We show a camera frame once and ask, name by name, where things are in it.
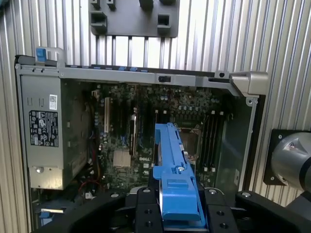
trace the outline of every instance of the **heatsink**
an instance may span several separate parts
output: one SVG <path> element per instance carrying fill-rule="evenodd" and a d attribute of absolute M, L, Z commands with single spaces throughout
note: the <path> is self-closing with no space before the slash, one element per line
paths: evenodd
<path fill-rule="evenodd" d="M 115 150 L 113 152 L 113 166 L 114 167 L 130 167 L 131 156 L 128 150 Z"/>

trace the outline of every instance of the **warning label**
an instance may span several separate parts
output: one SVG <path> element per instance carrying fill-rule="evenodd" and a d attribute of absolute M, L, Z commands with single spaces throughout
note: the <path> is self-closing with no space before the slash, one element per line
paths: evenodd
<path fill-rule="evenodd" d="M 31 145 L 58 147 L 58 113 L 32 110 L 29 124 Z"/>

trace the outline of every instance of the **blue latch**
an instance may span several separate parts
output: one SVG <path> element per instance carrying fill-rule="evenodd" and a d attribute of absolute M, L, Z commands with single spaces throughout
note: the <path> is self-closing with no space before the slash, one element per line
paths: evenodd
<path fill-rule="evenodd" d="M 205 217 L 195 175 L 184 157 L 177 128 L 172 124 L 155 125 L 155 143 L 160 147 L 159 166 L 153 176 L 162 189 L 162 217 L 165 226 L 205 227 Z"/>
<path fill-rule="evenodd" d="M 36 55 L 37 55 L 37 61 L 38 62 L 46 62 L 47 60 L 47 51 L 42 48 L 37 48 L 35 50 Z"/>

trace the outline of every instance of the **corrugated metal wall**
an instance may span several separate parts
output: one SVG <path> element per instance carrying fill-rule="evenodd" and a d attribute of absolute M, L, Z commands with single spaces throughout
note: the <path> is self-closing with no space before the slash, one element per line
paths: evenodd
<path fill-rule="evenodd" d="M 299 191 L 266 186 L 262 177 L 270 130 L 311 127 L 310 7 L 310 0 L 181 0 L 179 34 L 169 39 L 96 37 L 87 0 L 11 0 L 0 16 L 0 232 L 26 229 L 13 63 L 37 46 L 61 47 L 75 65 L 268 72 L 252 189 L 289 203 Z"/>

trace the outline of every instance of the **barcode sticker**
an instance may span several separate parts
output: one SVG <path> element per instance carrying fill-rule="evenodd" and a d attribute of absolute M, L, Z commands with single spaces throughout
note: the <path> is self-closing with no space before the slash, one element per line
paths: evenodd
<path fill-rule="evenodd" d="M 57 95 L 50 95 L 50 110 L 57 110 Z"/>

